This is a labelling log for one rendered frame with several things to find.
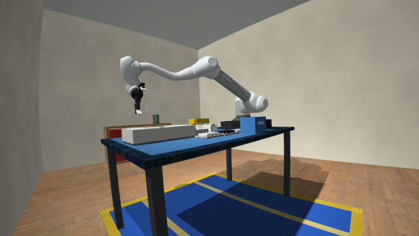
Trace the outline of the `yellow open bin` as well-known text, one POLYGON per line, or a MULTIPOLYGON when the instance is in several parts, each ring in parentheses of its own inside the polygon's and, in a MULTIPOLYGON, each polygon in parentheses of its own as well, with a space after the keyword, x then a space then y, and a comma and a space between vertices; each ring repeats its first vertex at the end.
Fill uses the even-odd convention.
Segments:
POLYGON ((209 124, 210 118, 207 119, 189 119, 189 124, 209 124))

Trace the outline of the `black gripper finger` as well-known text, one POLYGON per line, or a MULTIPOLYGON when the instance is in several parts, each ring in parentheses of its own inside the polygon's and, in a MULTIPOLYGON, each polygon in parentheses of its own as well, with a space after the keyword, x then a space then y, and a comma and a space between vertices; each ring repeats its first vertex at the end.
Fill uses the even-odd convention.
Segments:
POLYGON ((142 112, 141 112, 141 110, 140 110, 140 102, 141 102, 141 97, 140 97, 140 101, 137 101, 136 100, 136 96, 135 96, 135 114, 137 114, 137 115, 142 115, 142 112), (137 110, 137 109, 139 109, 139 110, 137 110))
POLYGON ((137 95, 137 93, 141 93, 141 95, 142 95, 142 90, 143 91, 147 91, 147 89, 145 88, 145 83, 140 83, 139 85, 138 85, 138 88, 139 88, 139 90, 137 90, 137 92, 135 93, 135 95, 137 95))

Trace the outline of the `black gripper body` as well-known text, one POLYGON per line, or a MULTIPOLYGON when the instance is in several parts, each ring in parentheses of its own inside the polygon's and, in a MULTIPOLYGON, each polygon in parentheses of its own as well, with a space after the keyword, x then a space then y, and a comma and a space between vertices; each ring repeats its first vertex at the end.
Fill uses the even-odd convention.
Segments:
POLYGON ((131 95, 132 95, 132 97, 134 99, 135 99, 135 96, 136 96, 136 100, 139 101, 140 100, 140 97, 141 98, 143 97, 143 93, 142 93, 142 95, 141 95, 141 93, 137 93, 137 95, 135 95, 135 93, 137 92, 137 90, 139 90, 139 89, 138 88, 133 89, 132 92, 131 92, 131 95))

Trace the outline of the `blue open-top bin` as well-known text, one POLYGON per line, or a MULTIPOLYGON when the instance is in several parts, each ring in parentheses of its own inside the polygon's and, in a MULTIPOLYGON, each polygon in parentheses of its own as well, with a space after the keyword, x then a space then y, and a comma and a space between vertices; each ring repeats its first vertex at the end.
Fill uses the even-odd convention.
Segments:
POLYGON ((240 118, 241 133, 262 133, 266 132, 266 116, 265 117, 241 117, 240 118))

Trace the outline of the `blue bench mat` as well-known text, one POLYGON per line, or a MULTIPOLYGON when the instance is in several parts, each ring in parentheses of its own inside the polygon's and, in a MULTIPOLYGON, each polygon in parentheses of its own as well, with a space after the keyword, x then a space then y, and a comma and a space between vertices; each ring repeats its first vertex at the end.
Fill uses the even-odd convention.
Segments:
POLYGON ((145 143, 145 144, 139 144, 139 145, 125 143, 122 141, 122 138, 110 138, 110 140, 116 141, 130 148, 133 148, 138 151, 154 156, 154 155, 166 154, 170 152, 181 151, 185 149, 197 148, 200 146, 206 146, 206 145, 215 144, 215 143, 221 143, 224 141, 235 140, 235 139, 244 138, 247 136, 252 136, 252 135, 257 135, 257 134, 260 134, 260 133, 252 134, 252 133, 240 132, 234 135, 219 136, 219 137, 208 138, 208 139, 194 138, 193 136, 193 137, 171 140, 175 143, 172 143, 169 141, 156 141, 152 143, 145 143))

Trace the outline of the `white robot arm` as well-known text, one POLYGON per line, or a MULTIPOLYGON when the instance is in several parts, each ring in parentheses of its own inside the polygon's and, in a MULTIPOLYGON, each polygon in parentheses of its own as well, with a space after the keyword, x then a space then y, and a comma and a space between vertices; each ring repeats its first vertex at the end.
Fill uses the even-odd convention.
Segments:
POLYGON ((130 56, 122 58, 120 61, 120 70, 129 95, 133 89, 138 89, 140 84, 138 76, 143 71, 152 71, 169 80, 181 81, 207 77, 214 79, 227 90, 237 96, 235 101, 236 118, 232 121, 240 121, 241 117, 251 117, 251 113, 262 112, 268 107, 268 100, 262 95, 254 92, 248 92, 239 83, 233 80, 218 66, 218 61, 212 56, 203 57, 193 66, 186 68, 178 73, 169 72, 151 63, 138 63, 130 56))

